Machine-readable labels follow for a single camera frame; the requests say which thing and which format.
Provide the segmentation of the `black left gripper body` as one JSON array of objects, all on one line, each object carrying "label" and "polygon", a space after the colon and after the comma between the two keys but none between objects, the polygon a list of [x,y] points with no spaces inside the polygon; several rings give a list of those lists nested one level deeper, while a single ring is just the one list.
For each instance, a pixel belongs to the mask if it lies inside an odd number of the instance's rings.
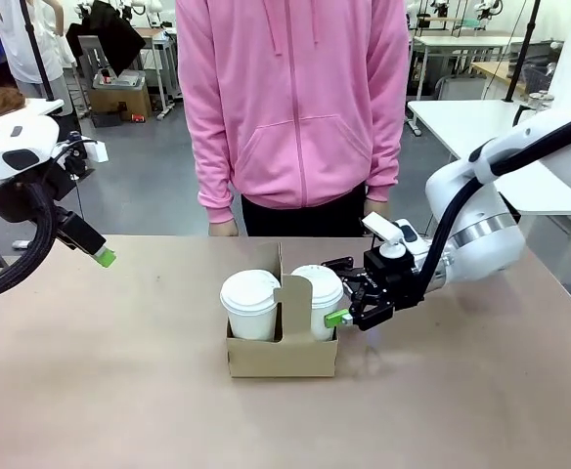
[{"label": "black left gripper body", "polygon": [[27,170],[0,186],[0,217],[5,221],[55,220],[56,201],[73,190],[73,180],[63,168]]}]

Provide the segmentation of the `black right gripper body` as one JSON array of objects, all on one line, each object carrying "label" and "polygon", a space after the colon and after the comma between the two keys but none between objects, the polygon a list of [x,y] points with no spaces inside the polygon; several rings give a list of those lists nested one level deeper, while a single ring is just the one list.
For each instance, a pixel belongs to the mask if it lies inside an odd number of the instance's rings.
[{"label": "black right gripper body", "polygon": [[381,247],[364,253],[364,268],[376,284],[376,304],[395,310],[409,309],[423,300],[414,256],[406,251],[393,259],[381,254]]}]

